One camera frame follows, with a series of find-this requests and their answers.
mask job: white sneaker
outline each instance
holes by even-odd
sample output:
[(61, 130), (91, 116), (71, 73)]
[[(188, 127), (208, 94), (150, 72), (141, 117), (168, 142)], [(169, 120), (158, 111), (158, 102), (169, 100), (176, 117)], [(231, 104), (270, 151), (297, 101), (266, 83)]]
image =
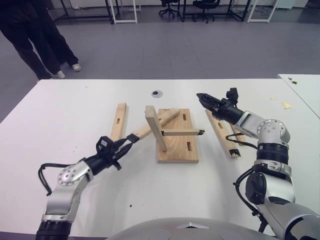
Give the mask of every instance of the white sneaker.
[(56, 74), (52, 74), (54, 79), (65, 79), (66, 76), (64, 75), (64, 73), (60, 70), (58, 71)]
[(73, 71), (79, 72), (81, 70), (81, 66), (79, 63), (72, 65)]

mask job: person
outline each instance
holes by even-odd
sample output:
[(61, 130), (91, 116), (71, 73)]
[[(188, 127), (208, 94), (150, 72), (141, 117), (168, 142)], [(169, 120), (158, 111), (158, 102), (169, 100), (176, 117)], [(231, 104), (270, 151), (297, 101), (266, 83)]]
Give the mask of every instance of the person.
[[(12, 43), (22, 60), (33, 70), (39, 80), (66, 77), (41, 31), (37, 14), (30, 2), (0, 0), (0, 31)], [(30, 41), (34, 44), (42, 62), (33, 51)]]
[(66, 39), (60, 34), (54, 21), (49, 15), (46, 2), (44, 0), (30, 0), (30, 3), (38, 16), (42, 32), (59, 63), (63, 64), (67, 62), (75, 72), (79, 72), (81, 70), (79, 60), (71, 51)]

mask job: white desk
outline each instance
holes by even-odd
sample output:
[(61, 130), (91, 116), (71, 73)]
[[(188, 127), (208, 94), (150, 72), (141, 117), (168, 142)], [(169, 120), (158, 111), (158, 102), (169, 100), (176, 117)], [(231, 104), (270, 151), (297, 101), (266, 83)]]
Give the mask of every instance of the white desk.
[[(203, 92), (220, 99), (231, 87), (238, 89), (239, 108), (286, 124), (296, 202), (319, 213), (319, 119), (280, 79), (42, 80), (0, 124), (0, 231), (37, 231), (47, 202), (39, 166), (72, 164), (95, 154), (97, 140), (111, 132), (117, 104), (123, 102), (127, 134), (145, 122), (146, 105), (189, 108), (194, 127), (206, 129), (197, 137), (200, 161), (157, 164), (154, 136), (136, 143), (120, 160), (121, 171), (106, 169), (85, 189), (72, 236), (108, 237), (147, 220), (188, 216), (257, 230), (258, 218), (232, 185), (252, 166), (256, 152), (241, 146), (242, 157), (228, 159), (196, 96)], [(154, 90), (163, 97), (152, 97)], [(270, 97), (290, 102), (292, 109)], [(51, 187), (59, 171), (45, 170)]]
[[(320, 75), (279, 74), (278, 76), (286, 82), (320, 119)], [(298, 82), (299, 85), (293, 84), (292, 81)]]

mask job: black cable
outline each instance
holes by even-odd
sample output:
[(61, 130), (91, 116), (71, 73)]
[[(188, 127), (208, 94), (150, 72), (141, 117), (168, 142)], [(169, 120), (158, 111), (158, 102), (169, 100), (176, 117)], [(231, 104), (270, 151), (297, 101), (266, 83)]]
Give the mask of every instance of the black cable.
[(234, 142), (234, 143), (237, 143), (237, 144), (242, 144), (242, 145), (254, 148), (255, 150), (258, 150), (258, 147), (256, 145), (251, 144), (249, 142), (229, 139), (230, 137), (241, 136), (241, 135), (244, 135), (244, 134), (243, 133), (234, 133), (234, 134), (230, 134), (228, 136), (225, 136), (225, 139), (227, 139), (228, 141), (231, 141), (231, 142)]
[(241, 174), (238, 179), (233, 183), (233, 185), (235, 186), (235, 191), (238, 194), (239, 198), (243, 201), (243, 203), (252, 211), (252, 215), (253, 216), (257, 216), (259, 218), (259, 220), (261, 221), (260, 227), (259, 227), (259, 232), (263, 233), (266, 226), (268, 225), (267, 220), (265, 219), (265, 217), (262, 215), (262, 213), (256, 209), (253, 205), (251, 205), (241, 194), (240, 192), (240, 183), (247, 178), (250, 174), (252, 174), (254, 172), (253, 168), (251, 167), (250, 169), (248, 169), (247, 171), (245, 171), (243, 174)]
[(66, 168), (70, 165), (71, 164), (58, 164), (58, 163), (44, 163), (41, 165), (41, 167), (38, 170), (38, 177), (40, 179), (40, 182), (42, 183), (42, 185), (47, 191), (47, 194), (46, 194), (47, 196), (50, 196), (52, 194), (52, 190), (46, 181), (43, 170), (45, 170), (46, 168)]

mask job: wooden plank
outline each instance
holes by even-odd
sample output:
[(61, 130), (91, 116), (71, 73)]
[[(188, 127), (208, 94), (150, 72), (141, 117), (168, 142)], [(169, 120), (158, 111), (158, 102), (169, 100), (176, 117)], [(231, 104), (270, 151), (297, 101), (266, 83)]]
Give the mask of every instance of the wooden plank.
[[(168, 109), (159, 109), (159, 114), (166, 113)], [(189, 109), (180, 109), (177, 117), (162, 126), (167, 129), (193, 129)], [(166, 136), (167, 151), (157, 149), (158, 163), (198, 163), (199, 156), (195, 136)]]
[(156, 139), (156, 143), (159, 145), (162, 151), (166, 152), (166, 142), (164, 137), (162, 136), (160, 122), (154, 106), (146, 106), (144, 114), (145, 119), (148, 122), (151, 131), (153, 132), (153, 135)]
[[(230, 124), (230, 126), (231, 126), (232, 132), (234, 134), (240, 134), (241, 133), (239, 130), (236, 129), (235, 125)], [(235, 139), (237, 139), (238, 141), (241, 141), (241, 142), (245, 142), (246, 141), (245, 135), (235, 136)]]
[(230, 133), (227, 130), (225, 124), (222, 121), (215, 119), (212, 116), (211, 111), (206, 109), (205, 112), (226, 154), (231, 158), (240, 157), (240, 153), (237, 149), (236, 144), (226, 139), (226, 136), (230, 135)]
[(110, 139), (114, 142), (123, 138), (126, 112), (127, 112), (127, 104), (125, 102), (118, 104), (116, 108), (115, 116), (114, 116), (111, 135), (110, 135)]
[[(167, 122), (169, 122), (171, 119), (178, 116), (180, 113), (180, 110), (177, 108), (171, 108), (166, 112), (163, 112), (163, 114), (158, 114), (158, 119), (160, 122), (160, 125), (163, 126)], [(143, 139), (146, 136), (148, 136), (151, 133), (151, 128), (148, 123), (146, 123), (143, 127), (141, 127), (139, 130), (133, 132), (132, 134), (136, 135), (138, 138)]]
[(163, 129), (162, 136), (197, 136), (205, 133), (204, 129)]

